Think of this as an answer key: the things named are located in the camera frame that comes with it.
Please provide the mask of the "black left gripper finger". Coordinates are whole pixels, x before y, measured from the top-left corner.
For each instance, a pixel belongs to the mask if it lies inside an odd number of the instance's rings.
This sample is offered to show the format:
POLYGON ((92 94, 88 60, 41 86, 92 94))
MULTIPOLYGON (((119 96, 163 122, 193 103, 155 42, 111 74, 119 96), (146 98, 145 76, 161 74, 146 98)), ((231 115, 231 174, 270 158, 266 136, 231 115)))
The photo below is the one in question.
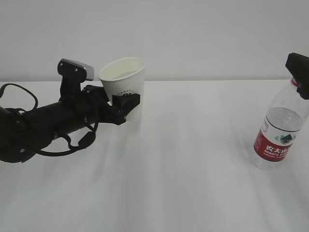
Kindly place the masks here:
POLYGON ((86 85, 84 87, 84 91, 87 92, 87 94, 95 99, 98 102, 107 102, 108 96, 106 94, 106 91, 104 87, 99 86, 93 86, 93 85, 86 85))
POLYGON ((127 116, 134 108, 140 104, 140 95, 136 93, 125 94, 123 96, 112 95, 112 105, 124 116, 127 116))

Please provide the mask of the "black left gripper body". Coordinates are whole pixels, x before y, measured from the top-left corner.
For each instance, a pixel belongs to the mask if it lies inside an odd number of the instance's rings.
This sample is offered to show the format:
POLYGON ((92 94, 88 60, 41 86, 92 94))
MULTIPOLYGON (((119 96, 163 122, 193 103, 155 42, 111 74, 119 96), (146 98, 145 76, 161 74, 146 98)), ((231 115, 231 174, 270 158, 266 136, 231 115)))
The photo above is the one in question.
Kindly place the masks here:
POLYGON ((126 122, 126 116, 120 113, 112 104, 109 104, 109 98, 108 101, 96 101, 90 97, 84 89, 82 92, 86 99, 90 101, 91 106, 95 108, 95 119, 97 119, 99 123, 121 125, 126 122))

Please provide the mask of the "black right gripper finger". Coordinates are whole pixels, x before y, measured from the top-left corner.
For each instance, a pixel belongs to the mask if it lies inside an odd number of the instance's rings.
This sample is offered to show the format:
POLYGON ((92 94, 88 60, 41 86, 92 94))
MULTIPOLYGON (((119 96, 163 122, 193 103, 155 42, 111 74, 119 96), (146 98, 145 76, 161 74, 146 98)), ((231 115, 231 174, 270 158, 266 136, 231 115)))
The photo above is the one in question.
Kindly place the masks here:
POLYGON ((285 64, 287 70, 291 73, 297 83, 297 92, 303 99, 309 98, 309 58, 290 53, 285 64))

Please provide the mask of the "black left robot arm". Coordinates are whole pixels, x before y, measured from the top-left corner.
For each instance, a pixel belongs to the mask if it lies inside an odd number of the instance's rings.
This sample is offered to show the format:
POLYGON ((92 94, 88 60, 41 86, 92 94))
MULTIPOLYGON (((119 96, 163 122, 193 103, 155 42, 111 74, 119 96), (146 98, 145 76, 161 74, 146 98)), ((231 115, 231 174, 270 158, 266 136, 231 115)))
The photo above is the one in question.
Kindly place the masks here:
POLYGON ((25 162, 34 155, 61 157, 88 148, 100 123, 121 125, 140 104, 140 94, 109 100, 103 87, 87 85, 74 96, 30 111, 0 109, 0 159, 25 162))

